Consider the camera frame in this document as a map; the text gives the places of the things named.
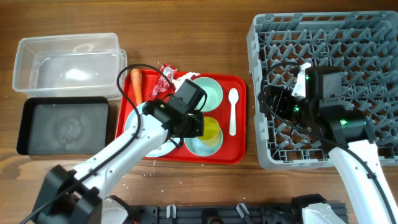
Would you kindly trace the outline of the light blue bowl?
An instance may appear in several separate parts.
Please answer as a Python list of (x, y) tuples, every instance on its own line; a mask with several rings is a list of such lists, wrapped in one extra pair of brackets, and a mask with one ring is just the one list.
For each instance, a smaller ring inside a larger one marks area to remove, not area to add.
[(184, 143), (187, 149), (194, 155), (200, 157), (208, 157), (215, 154), (220, 148), (223, 143), (223, 132), (221, 130), (220, 142), (215, 147), (206, 147), (204, 144), (200, 142), (198, 137), (195, 138), (185, 138)]

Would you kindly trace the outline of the yellow plastic cup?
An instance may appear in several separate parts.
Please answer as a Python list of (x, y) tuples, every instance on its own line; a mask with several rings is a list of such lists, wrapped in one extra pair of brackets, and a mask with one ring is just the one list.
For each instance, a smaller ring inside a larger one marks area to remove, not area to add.
[(216, 119), (204, 117), (203, 136), (198, 137), (200, 142), (206, 147), (215, 147), (220, 142), (220, 126)]

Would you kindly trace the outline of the mint green bowl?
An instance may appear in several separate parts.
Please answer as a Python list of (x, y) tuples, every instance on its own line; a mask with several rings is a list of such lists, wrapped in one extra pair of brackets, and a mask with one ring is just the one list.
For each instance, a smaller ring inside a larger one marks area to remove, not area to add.
[(201, 109), (202, 112), (210, 112), (219, 107), (223, 100), (223, 89), (216, 80), (208, 77), (201, 77), (194, 79), (193, 82), (205, 90), (207, 94), (207, 100), (204, 106), (201, 107), (205, 97), (201, 99), (196, 110)]

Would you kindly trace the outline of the white plastic spoon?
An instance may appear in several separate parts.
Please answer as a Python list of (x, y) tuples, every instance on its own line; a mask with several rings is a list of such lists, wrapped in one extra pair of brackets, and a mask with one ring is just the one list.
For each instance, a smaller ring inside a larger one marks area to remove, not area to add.
[(236, 135), (236, 103), (239, 100), (238, 91), (235, 88), (230, 89), (228, 94), (228, 100), (231, 104), (231, 113), (229, 121), (229, 135)]

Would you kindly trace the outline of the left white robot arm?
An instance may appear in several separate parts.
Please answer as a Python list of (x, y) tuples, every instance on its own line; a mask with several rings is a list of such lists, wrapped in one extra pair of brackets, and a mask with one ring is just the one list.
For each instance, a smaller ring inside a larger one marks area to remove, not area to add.
[(45, 176), (23, 223), (100, 223), (103, 202), (144, 156), (167, 141), (203, 135), (205, 90), (185, 80), (173, 93), (149, 100), (122, 135), (72, 170), (57, 165)]

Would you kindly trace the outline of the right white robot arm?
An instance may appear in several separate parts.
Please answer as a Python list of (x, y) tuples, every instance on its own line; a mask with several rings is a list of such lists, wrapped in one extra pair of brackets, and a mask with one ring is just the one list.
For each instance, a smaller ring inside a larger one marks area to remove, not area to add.
[(342, 70), (288, 64), (296, 78), (294, 88), (266, 85), (263, 78), (257, 96), (261, 112), (320, 141), (359, 222), (397, 223), (397, 204), (380, 165), (372, 126), (362, 111), (345, 108)]

